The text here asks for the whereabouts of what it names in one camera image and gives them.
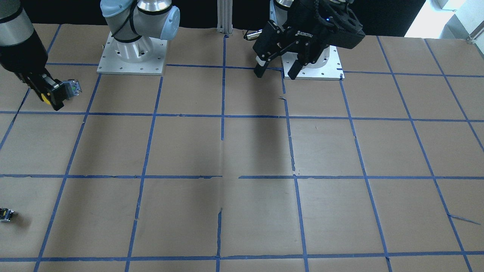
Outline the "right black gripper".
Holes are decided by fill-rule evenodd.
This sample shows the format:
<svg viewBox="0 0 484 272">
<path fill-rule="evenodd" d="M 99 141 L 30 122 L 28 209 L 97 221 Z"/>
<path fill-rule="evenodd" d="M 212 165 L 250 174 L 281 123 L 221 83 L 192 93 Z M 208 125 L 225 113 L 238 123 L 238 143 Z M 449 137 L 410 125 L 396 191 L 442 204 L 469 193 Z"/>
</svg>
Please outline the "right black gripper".
<svg viewBox="0 0 484 272">
<path fill-rule="evenodd" d="M 58 111 L 64 106 L 65 84 L 51 76 L 46 63 L 47 51 L 34 27 L 1 27 L 1 66 Z"/>
</svg>

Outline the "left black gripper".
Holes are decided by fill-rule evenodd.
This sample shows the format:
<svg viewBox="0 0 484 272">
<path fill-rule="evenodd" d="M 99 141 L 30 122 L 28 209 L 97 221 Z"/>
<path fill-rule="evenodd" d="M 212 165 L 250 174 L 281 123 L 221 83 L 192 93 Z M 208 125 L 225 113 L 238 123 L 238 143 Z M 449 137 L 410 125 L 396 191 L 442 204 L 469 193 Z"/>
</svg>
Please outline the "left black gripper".
<svg viewBox="0 0 484 272">
<path fill-rule="evenodd" d="M 254 74 L 261 79 L 266 69 L 282 71 L 281 57 L 296 54 L 288 76 L 295 80 L 308 64 L 316 63 L 322 51 L 330 45 L 323 43 L 323 26 L 314 19 L 314 0 L 272 0 L 273 18 L 261 29 L 253 50 L 256 53 Z"/>
</svg>

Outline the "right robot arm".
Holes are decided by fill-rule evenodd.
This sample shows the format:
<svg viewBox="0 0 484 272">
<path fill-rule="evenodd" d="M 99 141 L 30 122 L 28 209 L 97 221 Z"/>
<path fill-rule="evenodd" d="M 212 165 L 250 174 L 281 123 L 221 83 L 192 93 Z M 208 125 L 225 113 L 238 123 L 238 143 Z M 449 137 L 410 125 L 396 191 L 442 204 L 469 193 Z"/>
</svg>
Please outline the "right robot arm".
<svg viewBox="0 0 484 272">
<path fill-rule="evenodd" d="M 167 41 L 175 38 L 180 10 L 171 0 L 33 0 L 1 1 L 1 66 L 27 84 L 54 110 L 77 96 L 77 80 L 60 81 L 48 72 L 47 51 L 35 22 L 106 24 L 110 35 L 98 64 L 99 74 L 161 75 Z"/>
</svg>

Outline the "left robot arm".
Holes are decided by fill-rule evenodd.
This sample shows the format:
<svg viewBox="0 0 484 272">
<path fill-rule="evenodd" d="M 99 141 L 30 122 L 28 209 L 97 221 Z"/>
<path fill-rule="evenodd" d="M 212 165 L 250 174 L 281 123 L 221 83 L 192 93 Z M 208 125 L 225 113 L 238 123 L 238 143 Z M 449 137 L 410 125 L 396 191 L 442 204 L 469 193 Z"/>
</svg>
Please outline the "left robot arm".
<svg viewBox="0 0 484 272">
<path fill-rule="evenodd" d="M 254 73 L 258 78 L 280 57 L 285 79 L 340 79 L 337 49 L 323 40 L 328 20 L 316 19 L 317 15 L 318 1 L 270 1 L 270 17 L 263 29 L 245 35 L 256 40 Z"/>
</svg>

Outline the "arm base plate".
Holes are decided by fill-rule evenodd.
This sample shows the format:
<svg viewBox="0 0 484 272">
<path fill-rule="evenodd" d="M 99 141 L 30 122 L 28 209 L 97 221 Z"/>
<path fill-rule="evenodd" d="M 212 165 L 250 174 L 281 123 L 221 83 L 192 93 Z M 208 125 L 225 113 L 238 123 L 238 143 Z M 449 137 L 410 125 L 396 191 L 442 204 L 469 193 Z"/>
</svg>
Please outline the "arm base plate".
<svg viewBox="0 0 484 272">
<path fill-rule="evenodd" d="M 345 78 L 337 47 L 330 45 L 322 51 L 316 63 L 304 66 L 296 80 L 343 80 Z"/>
<path fill-rule="evenodd" d="M 121 43 L 109 33 L 97 73 L 162 76 L 167 47 L 168 41 L 146 36 L 135 42 Z"/>
</svg>

